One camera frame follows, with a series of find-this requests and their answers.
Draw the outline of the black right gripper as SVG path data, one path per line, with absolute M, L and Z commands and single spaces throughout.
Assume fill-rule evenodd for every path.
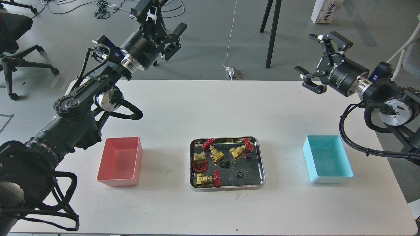
M 334 55 L 336 51 L 332 45 L 332 42 L 335 42 L 338 53 L 344 54 L 353 46 L 353 42 L 336 31 L 331 31 L 327 35 L 310 33 L 308 37 L 321 43 L 323 57 L 320 59 L 317 66 L 319 71 L 316 73 L 309 73 L 301 66 L 294 67 L 294 70 L 300 73 L 303 79 L 303 87 L 322 94 L 326 92 L 326 85 L 329 85 L 346 97 L 354 94 L 360 82 L 367 79 L 369 70 L 344 55 Z M 312 78 L 316 77 L 320 77 L 323 85 L 317 85 L 312 81 Z

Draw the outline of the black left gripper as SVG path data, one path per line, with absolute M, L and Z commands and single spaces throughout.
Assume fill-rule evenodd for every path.
M 138 62 L 141 70 L 147 70 L 159 55 L 162 59 L 169 60 L 181 48 L 180 36 L 187 29 L 187 24 L 181 22 L 173 33 L 166 34 L 162 25 L 163 5 L 163 0 L 140 0 L 130 9 L 130 17 L 140 27 L 120 47 Z

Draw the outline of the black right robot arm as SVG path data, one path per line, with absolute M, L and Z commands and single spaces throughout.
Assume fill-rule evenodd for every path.
M 322 57 L 314 73 L 295 67 L 303 79 L 303 87 L 322 94 L 329 86 L 346 97 L 361 96 L 361 102 L 350 104 L 340 117 L 339 131 L 345 143 L 367 156 L 403 158 L 419 165 L 419 130 L 412 131 L 406 126 L 419 115 L 419 90 L 397 86 L 392 81 L 389 63 L 380 62 L 369 73 L 366 67 L 347 58 L 345 52 L 353 43 L 338 32 L 311 33 L 308 37 L 321 45 Z M 353 142 L 345 133 L 344 123 L 355 108 L 364 109 L 364 121 L 369 129 L 393 134 L 403 145 L 402 150 L 380 151 Z

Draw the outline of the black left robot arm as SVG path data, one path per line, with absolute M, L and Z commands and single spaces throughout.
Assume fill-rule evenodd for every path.
M 85 67 L 69 94 L 53 105 L 55 118 L 26 143 L 9 141 L 1 145 L 1 235 L 6 236 L 18 220 L 49 215 L 69 218 L 74 227 L 48 224 L 67 230 L 79 229 L 79 216 L 69 205 L 77 186 L 73 173 L 56 167 L 75 148 L 87 149 L 101 141 L 101 129 L 111 117 L 138 120 L 143 113 L 123 98 L 115 86 L 124 77 L 129 80 L 137 69 L 146 70 L 156 58 L 169 60 L 180 49 L 180 36 L 187 28 L 180 23 L 173 32 L 166 30 L 161 14 L 165 0 L 141 0 L 131 9 L 130 17 L 140 24 L 120 47 L 107 37 L 94 41 L 91 55 L 103 71 L 93 76 Z

